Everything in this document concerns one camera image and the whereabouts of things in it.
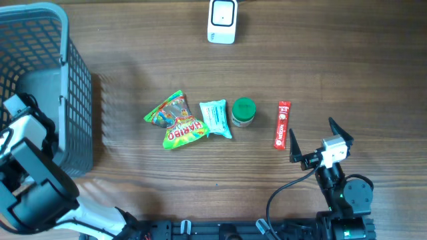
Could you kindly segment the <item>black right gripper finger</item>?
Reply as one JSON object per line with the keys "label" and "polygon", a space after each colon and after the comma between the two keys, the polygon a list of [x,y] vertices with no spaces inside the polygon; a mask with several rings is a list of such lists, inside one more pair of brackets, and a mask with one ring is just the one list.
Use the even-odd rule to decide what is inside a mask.
{"label": "black right gripper finger", "polygon": [[328,121],[333,135],[340,135],[346,142],[346,145],[353,145],[354,138],[349,133],[343,130],[332,117],[329,117]]}
{"label": "black right gripper finger", "polygon": [[293,129],[289,129],[290,135],[290,162],[297,163],[302,161],[302,153],[298,145]]}

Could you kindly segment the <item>red Nescafe stick sachet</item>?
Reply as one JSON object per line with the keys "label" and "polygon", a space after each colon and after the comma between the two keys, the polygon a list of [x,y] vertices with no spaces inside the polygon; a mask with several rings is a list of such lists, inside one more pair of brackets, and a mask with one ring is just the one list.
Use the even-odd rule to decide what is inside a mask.
{"label": "red Nescafe stick sachet", "polygon": [[278,119],[276,137],[274,140],[274,148],[277,150],[284,150],[286,148],[286,134],[291,106],[292,104],[290,101],[280,101],[278,103]]}

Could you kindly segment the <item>green lid jar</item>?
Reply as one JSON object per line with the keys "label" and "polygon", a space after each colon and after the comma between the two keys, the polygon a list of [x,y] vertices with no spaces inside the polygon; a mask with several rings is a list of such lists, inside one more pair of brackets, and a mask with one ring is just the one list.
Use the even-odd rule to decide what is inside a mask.
{"label": "green lid jar", "polygon": [[256,114],[256,104],[248,97],[237,99],[232,106],[232,123],[237,127],[247,127]]}

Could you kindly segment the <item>mint toilet wipes pack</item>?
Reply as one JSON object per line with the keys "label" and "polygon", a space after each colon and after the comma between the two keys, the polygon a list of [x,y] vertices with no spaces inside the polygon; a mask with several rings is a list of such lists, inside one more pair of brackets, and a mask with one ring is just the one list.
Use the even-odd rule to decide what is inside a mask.
{"label": "mint toilet wipes pack", "polygon": [[231,139],[232,134],[226,115],[226,100],[200,103],[199,106],[203,115],[203,122],[208,126],[209,132]]}

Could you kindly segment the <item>colourful candy bag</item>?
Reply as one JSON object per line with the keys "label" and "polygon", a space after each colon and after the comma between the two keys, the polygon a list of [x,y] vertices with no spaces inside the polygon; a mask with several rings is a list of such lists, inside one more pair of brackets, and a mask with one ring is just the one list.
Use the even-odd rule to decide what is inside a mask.
{"label": "colourful candy bag", "polygon": [[209,134],[209,127],[191,113],[182,90],[169,96],[143,119],[166,129],[164,149],[175,149]]}

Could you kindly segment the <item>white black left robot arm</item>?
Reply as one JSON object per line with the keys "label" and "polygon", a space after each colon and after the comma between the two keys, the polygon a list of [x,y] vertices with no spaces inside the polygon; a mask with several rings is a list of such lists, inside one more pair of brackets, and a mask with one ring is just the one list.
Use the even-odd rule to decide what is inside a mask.
{"label": "white black left robot arm", "polygon": [[16,235],[68,229],[80,239],[146,239],[141,223],[117,207],[80,197],[55,163],[55,124],[34,96],[18,93],[3,103],[11,123],[1,131],[1,228]]}

